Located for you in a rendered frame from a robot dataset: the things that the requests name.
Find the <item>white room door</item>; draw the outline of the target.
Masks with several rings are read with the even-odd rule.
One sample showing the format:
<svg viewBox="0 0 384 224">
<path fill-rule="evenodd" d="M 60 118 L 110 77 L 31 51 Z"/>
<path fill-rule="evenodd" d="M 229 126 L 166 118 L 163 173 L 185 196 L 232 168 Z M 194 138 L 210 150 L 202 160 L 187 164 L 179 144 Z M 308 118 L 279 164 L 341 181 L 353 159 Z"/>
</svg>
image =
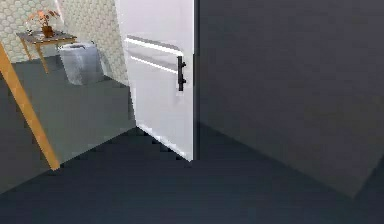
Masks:
<svg viewBox="0 0 384 224">
<path fill-rule="evenodd" d="M 194 159 L 194 0 L 115 0 L 137 126 Z M 177 56 L 184 90 L 178 91 Z"/>
</svg>

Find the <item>grey waste bin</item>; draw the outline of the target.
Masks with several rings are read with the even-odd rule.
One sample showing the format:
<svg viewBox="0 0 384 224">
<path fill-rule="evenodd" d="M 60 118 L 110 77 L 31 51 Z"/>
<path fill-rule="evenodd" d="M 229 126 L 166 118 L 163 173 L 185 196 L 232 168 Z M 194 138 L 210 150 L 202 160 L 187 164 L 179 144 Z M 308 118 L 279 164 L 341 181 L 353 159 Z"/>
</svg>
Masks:
<svg viewBox="0 0 384 224">
<path fill-rule="evenodd" d="M 62 45 L 59 54 L 70 84 L 88 85 L 104 79 L 99 51 L 93 42 Z"/>
</svg>

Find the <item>wooden side table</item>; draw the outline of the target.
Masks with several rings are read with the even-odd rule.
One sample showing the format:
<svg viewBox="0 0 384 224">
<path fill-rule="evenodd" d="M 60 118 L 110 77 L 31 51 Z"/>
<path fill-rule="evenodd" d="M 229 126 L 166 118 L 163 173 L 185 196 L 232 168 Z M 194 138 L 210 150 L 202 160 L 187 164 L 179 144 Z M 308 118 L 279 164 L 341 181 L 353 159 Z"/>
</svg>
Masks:
<svg viewBox="0 0 384 224">
<path fill-rule="evenodd" d="M 55 45 L 56 47 L 59 47 L 65 43 L 75 43 L 77 41 L 76 36 L 62 31 L 54 31 L 52 37 L 46 37 L 41 31 L 32 31 L 30 33 L 19 32 L 16 36 L 20 39 L 29 61 L 32 60 L 32 56 L 29 52 L 28 44 L 31 44 L 35 48 L 46 74 L 49 73 L 49 69 L 41 47 L 46 45 Z"/>
</svg>

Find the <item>potted orange house plant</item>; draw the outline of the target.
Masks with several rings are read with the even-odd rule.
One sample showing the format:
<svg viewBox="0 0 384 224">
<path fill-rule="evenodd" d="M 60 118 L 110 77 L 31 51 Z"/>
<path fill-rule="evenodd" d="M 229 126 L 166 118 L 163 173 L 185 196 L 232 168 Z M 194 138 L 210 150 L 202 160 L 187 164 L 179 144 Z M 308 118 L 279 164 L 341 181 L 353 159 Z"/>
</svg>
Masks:
<svg viewBox="0 0 384 224">
<path fill-rule="evenodd" d="M 52 18 L 57 19 L 60 17 L 60 14 L 55 10 L 37 10 L 28 16 L 27 20 L 37 20 L 41 25 L 41 30 L 45 38 L 50 38 L 54 36 L 54 31 L 52 26 L 49 24 Z"/>
</svg>

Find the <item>orange wooden door frame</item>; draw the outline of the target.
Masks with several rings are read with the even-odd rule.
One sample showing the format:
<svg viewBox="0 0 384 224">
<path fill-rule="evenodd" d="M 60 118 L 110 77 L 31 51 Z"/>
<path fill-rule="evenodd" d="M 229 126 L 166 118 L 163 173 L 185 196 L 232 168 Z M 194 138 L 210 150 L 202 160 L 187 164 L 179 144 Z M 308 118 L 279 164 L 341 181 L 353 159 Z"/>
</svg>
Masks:
<svg viewBox="0 0 384 224">
<path fill-rule="evenodd" d="M 26 123 L 31 129 L 33 136 L 40 147 L 42 154 L 48 162 L 51 170 L 60 168 L 60 161 L 55 154 L 43 126 L 30 102 L 25 89 L 23 88 L 8 55 L 0 42 L 0 73 L 8 88 L 10 89 Z"/>
</svg>

